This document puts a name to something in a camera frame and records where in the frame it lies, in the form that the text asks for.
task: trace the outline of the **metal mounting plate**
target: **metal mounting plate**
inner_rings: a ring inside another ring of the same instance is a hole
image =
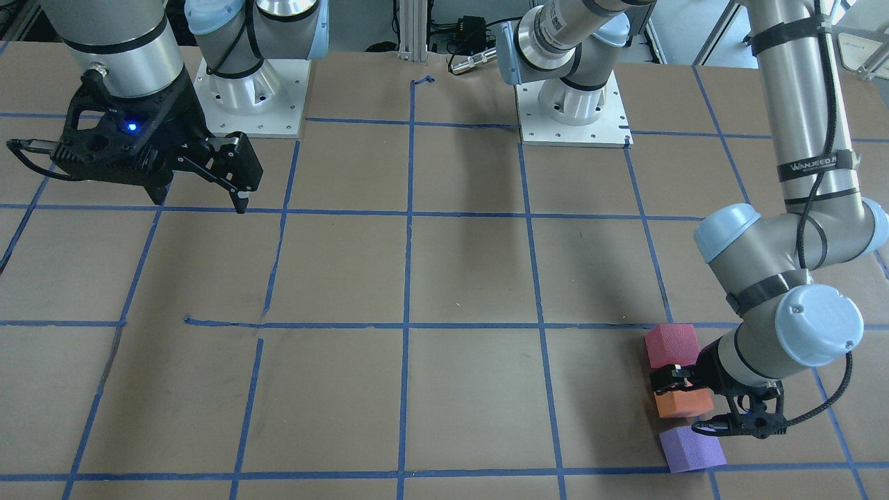
[[[195,91],[198,100],[201,101],[201,107],[204,108],[210,132],[219,136],[241,131],[250,137],[277,139],[300,137],[311,61],[275,59],[268,62],[272,64],[284,83],[284,90],[280,96],[283,98],[281,104],[259,115],[234,115],[216,102],[207,78],[207,63],[201,60],[195,78]]]
[[[560,124],[548,117],[537,101],[544,82],[516,85],[518,118],[522,142],[541,146],[577,146],[582,148],[623,148],[633,144],[627,112],[614,73],[605,85],[607,97],[602,116],[591,125]]]

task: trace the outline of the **foam block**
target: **foam block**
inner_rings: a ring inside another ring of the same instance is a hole
[[[665,365],[692,365],[701,351],[692,325],[658,325],[645,334],[645,348],[654,369]]]
[[[701,416],[713,410],[713,398],[707,389],[697,391],[671,391],[660,396],[654,395],[661,418]]]
[[[670,472],[697,471],[725,465],[719,438],[702,436],[692,428],[677,427],[661,434],[661,446]]]

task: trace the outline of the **blue tape grid line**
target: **blue tape grid line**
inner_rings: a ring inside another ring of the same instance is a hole
[[[877,258],[877,262],[879,262],[880,267],[883,268],[883,274],[885,274],[886,278],[889,279],[889,266],[886,265],[883,254],[881,254],[880,251],[877,250],[876,252],[874,252],[874,256]]]
[[[710,117],[713,119],[713,126],[717,129],[717,134],[719,136],[719,140],[722,142],[723,149],[725,149],[725,155],[728,157],[728,162],[732,164],[732,171],[734,172],[734,178],[738,181],[738,187],[741,189],[741,195],[744,196],[744,203],[750,203],[750,197],[747,195],[747,188],[744,187],[744,181],[741,179],[741,172],[738,171],[738,166],[734,163],[734,157],[732,156],[732,151],[728,148],[728,142],[725,140],[725,134],[722,131],[722,127],[719,126],[719,120],[717,119],[716,111],[713,110],[713,105],[710,103],[710,97],[707,95],[707,89],[704,88],[704,82],[701,80],[701,74],[698,73],[698,69],[692,66],[692,71],[694,72],[694,79],[698,82],[698,87],[701,89],[701,95],[704,97],[704,102],[707,104],[707,110],[710,113]]]
[[[20,112],[9,112],[9,111],[0,111],[0,117],[7,118],[50,118],[50,119],[65,119],[65,115],[61,115],[58,113],[20,113]],[[85,119],[99,119],[99,116],[95,115],[83,115],[81,118]],[[373,119],[364,119],[364,118],[331,118],[331,117],[306,117],[306,121],[308,122],[319,122],[319,123],[333,123],[333,124],[360,124],[360,125],[404,125],[408,126],[411,124],[410,120],[373,120]],[[451,127],[451,128],[473,128],[473,129],[485,129],[485,128],[495,128],[495,129],[509,129],[509,130],[518,130],[520,128],[519,125],[515,124],[458,124],[458,123],[448,123],[448,122],[414,122],[416,126],[430,126],[430,127]],[[712,133],[712,132],[678,132],[671,130],[630,130],[632,133],[639,135],[672,135],[672,136],[687,136],[687,137],[723,137],[726,139],[772,139],[771,135],[767,134],[757,134],[757,133]],[[883,137],[860,137],[853,138],[852,142],[875,142],[875,143],[887,143],[889,144],[889,138]]]
[[[414,151],[417,132],[417,85],[433,83],[435,78],[427,75],[421,80],[411,80],[411,120],[407,142],[407,214],[404,227],[404,313],[401,327],[401,383],[398,393],[398,480],[396,499],[404,500],[404,471],[407,461],[407,383],[410,366],[411,340],[411,256],[413,242],[413,178]]]
[[[22,209],[26,205],[0,205],[0,208]],[[35,206],[36,210],[81,210],[100,212],[154,212],[155,206],[114,206],[114,205],[41,205]],[[163,212],[193,212],[233,214],[234,208],[225,206],[163,206]],[[248,208],[248,214],[305,214],[305,215],[377,215],[387,217],[405,217],[407,212],[397,210],[341,210],[341,209],[317,209],[317,208]],[[415,217],[487,217],[487,218],[513,218],[524,219],[527,214],[511,212],[413,212]],[[602,220],[626,220],[639,221],[642,219],[634,214],[531,214],[534,219],[602,219]],[[674,222],[700,222],[703,217],[691,215],[647,215],[650,221],[674,221]]]
[[[92,398],[90,413],[86,417],[84,431],[81,434],[80,442],[77,445],[77,452],[74,456],[74,461],[71,464],[71,471],[68,474],[68,479],[65,481],[65,490],[62,493],[61,500],[68,500],[71,497],[71,490],[74,487],[77,473],[80,470],[80,463],[84,459],[86,445],[89,441],[90,434],[92,433],[92,426],[95,423],[96,414],[99,412],[99,404],[101,403],[102,394],[105,392],[105,382],[108,380],[111,367],[114,364],[114,359],[117,355],[117,348],[120,345],[121,334],[123,333],[124,324],[126,323],[126,317],[129,314],[130,307],[132,306],[132,299],[136,293],[136,286],[139,284],[139,280],[142,276],[142,270],[144,269],[145,262],[148,259],[148,250],[151,248],[151,243],[154,241],[155,234],[157,233],[157,224],[160,222],[162,214],[163,211],[160,208],[157,208],[155,211],[155,218],[151,222],[151,228],[148,230],[148,235],[145,238],[145,245],[142,247],[142,253],[139,258],[139,263],[136,265],[136,271],[133,273],[132,281],[130,283],[130,289],[127,292],[126,301],[124,302],[124,307],[121,310],[120,320],[115,330],[114,339],[111,343],[111,350],[108,353],[108,358],[102,371],[102,377],[99,380],[99,386],[96,388],[96,393]]]
[[[708,469],[715,474],[739,472],[776,472],[776,471],[843,471],[849,468],[844,462],[813,462],[788,464],[737,464],[720,465]],[[859,470],[889,470],[889,462],[860,462]],[[256,480],[393,480],[404,475],[410,478],[499,478],[499,477],[533,477],[556,476],[627,476],[670,474],[665,466],[660,467],[574,467],[557,470],[555,468],[539,469],[443,469],[426,471],[311,471],[311,472],[241,472],[238,481]],[[89,481],[232,481],[233,472],[131,472],[122,474],[81,473],[75,477],[76,482]],[[0,474],[0,482],[62,482],[68,474]]]
[[[293,156],[290,162],[290,174],[287,178],[287,188],[284,192],[284,203],[281,206],[281,223],[280,234],[278,235],[278,245],[275,251],[275,262],[272,264],[272,270],[268,274],[268,287],[266,288],[266,300],[263,302],[262,315],[264,318],[268,310],[272,306],[272,295],[275,292],[275,280],[277,278],[277,267],[281,261],[281,247],[284,245],[284,232],[287,227],[287,206],[290,204],[290,197],[293,191],[293,179],[296,177],[296,168],[300,160],[300,142],[296,141],[293,145]]]
[[[568,493],[565,488],[565,475],[561,473],[564,468],[562,462],[562,441],[558,433],[558,421],[556,418],[556,401],[553,395],[552,372],[549,369],[549,347],[547,345],[546,321],[543,318],[543,297],[541,295],[541,278],[537,267],[537,247],[534,242],[534,227],[531,218],[531,195],[528,189],[528,175],[525,169],[525,148],[518,143],[518,165],[522,177],[522,196],[525,199],[525,225],[528,229],[528,248],[531,256],[531,275],[534,281],[534,302],[537,308],[537,328],[541,337],[541,360],[543,364],[543,382],[547,391],[547,407],[549,409],[549,428],[553,439],[553,452],[556,456],[556,471],[558,492],[560,500],[567,500]]]
[[[654,248],[654,239],[652,238],[652,230],[648,226],[648,216],[645,215],[645,206],[642,203],[642,192],[639,190],[639,182],[636,178],[636,171],[633,168],[633,159],[629,155],[629,145],[623,149],[623,156],[627,160],[627,169],[629,170],[629,179],[633,183],[633,193],[636,195],[636,204],[639,207],[639,215],[642,220],[642,227],[645,230],[645,239],[648,241],[648,251],[652,256],[652,264],[654,265],[654,274],[658,279],[658,288],[661,290],[661,300],[664,303],[664,314],[667,316],[667,322],[673,322],[673,311],[669,307],[669,298],[667,297],[667,287],[664,285],[664,279],[661,275],[661,264],[658,262],[657,250]]]
[[[738,181],[738,188],[741,189],[741,195],[744,196],[744,203],[750,203],[750,197],[747,194],[747,189],[744,187],[744,181],[741,179],[741,172],[738,171],[738,166],[734,163],[734,157],[732,156],[732,151],[728,147],[728,141],[725,140],[725,136],[722,131],[722,127],[719,125],[719,120],[717,119],[717,114],[713,110],[713,105],[710,102],[710,97],[707,95],[707,89],[704,88],[704,83],[701,81],[701,75],[698,73],[698,69],[692,66],[692,71],[694,72],[694,79],[698,82],[698,87],[701,89],[701,95],[704,98],[704,102],[707,104],[707,111],[710,114],[710,118],[713,119],[713,126],[717,129],[717,134],[719,136],[719,141],[722,142],[723,149],[725,150],[725,156],[728,158],[729,164],[732,165],[732,171],[734,172],[734,177]],[[721,495],[719,494],[719,482],[717,481],[716,475],[713,474],[712,471],[707,473],[710,487],[713,489],[713,498],[714,500],[721,500]]]
[[[21,217],[21,222],[19,222],[19,227],[15,230],[15,233],[12,235],[12,240],[9,242],[8,247],[6,247],[6,251],[3,254],[3,257],[0,258],[0,274],[3,274],[4,269],[6,269],[6,264],[9,263],[9,260],[12,259],[12,252],[15,251],[15,246],[18,245],[19,240],[21,239],[21,234],[25,232],[25,227],[28,226],[28,221],[31,220],[31,215],[34,213],[34,210],[37,207],[37,201],[40,199],[40,195],[43,194],[46,189],[46,184],[49,183],[50,178],[44,177],[43,181],[40,182],[40,186],[37,187],[36,193],[34,193],[34,197],[31,198],[31,203],[28,205],[28,209],[25,211],[25,214]]]
[[[237,488],[241,481],[241,469],[244,466],[244,453],[247,450],[247,436],[250,434],[250,421],[253,415],[253,401],[256,398],[256,384],[260,378],[260,363],[262,362],[262,347],[265,341],[256,339],[256,354],[253,357],[253,371],[250,375],[250,390],[247,392],[247,404],[244,408],[244,423],[241,425],[241,439],[237,444],[237,457],[235,459],[235,471],[231,478],[231,489],[228,491],[228,500],[237,499]]]
[[[247,323],[237,321],[218,321],[208,319],[195,319],[190,316],[184,318],[186,325],[193,327],[241,327],[250,329],[283,329],[283,330],[302,330],[302,329],[400,329],[404,323]],[[695,328],[737,328],[739,323],[689,323]],[[412,330],[486,330],[486,329],[537,329],[540,323],[408,323],[407,326]],[[548,330],[565,330],[565,329],[584,329],[584,330],[650,330],[656,327],[655,323],[544,323],[543,327]],[[885,329],[889,330],[889,325],[871,325],[866,329]]]
[[[815,378],[815,383],[818,385],[818,392],[821,393],[821,399],[824,401],[828,400],[828,393],[824,390],[824,382],[821,380],[821,376],[818,375],[818,370],[815,368],[812,369],[812,375]],[[839,421],[837,420],[837,414],[834,412],[833,407],[828,408],[828,415],[830,416],[830,423],[833,424],[834,433],[837,435],[837,441],[839,441],[839,446],[843,449],[843,455],[845,455],[846,466],[849,468],[849,471],[852,473],[853,478],[855,479],[855,486],[858,487],[858,493],[861,495],[861,500],[869,500],[868,492],[864,489],[864,484],[861,482],[861,475],[858,473],[858,466],[855,463],[854,458],[852,457],[852,452],[849,450],[849,445],[845,441],[845,436],[843,435],[843,430],[840,428]]]

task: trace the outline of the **light blue joint cap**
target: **light blue joint cap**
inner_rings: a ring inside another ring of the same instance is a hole
[[[864,336],[864,319],[852,299],[827,285],[787,292],[775,313],[781,347],[804,367],[822,367],[851,351]]]
[[[612,47],[620,48],[627,44],[629,38],[629,17],[627,14],[614,16],[593,33],[598,40]]]
[[[874,214],[874,237],[870,239],[870,245],[864,249],[864,252],[855,257],[856,259],[874,253],[879,247],[885,245],[886,241],[889,241],[889,214],[886,214],[879,203],[870,198],[862,198],[861,201]]]
[[[716,259],[760,217],[753,206],[739,203],[727,206],[704,219],[694,231],[694,241],[698,244],[704,262],[710,263]]]
[[[501,77],[507,85],[521,85],[522,77],[519,69],[518,47],[512,41],[515,35],[515,27],[511,22],[499,25],[500,34],[497,36],[497,65],[500,67]]]
[[[318,23],[315,27],[315,38],[312,48],[308,51],[308,59],[323,59],[330,50],[330,8],[328,0],[321,0],[318,6]]]
[[[244,0],[186,0],[188,29],[197,36],[222,28],[244,8]]]

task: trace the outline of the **purple foam block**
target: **purple foam block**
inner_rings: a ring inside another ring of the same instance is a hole
[[[702,436],[692,427],[677,427],[661,433],[661,445],[670,472],[697,471],[725,465],[719,438]]]

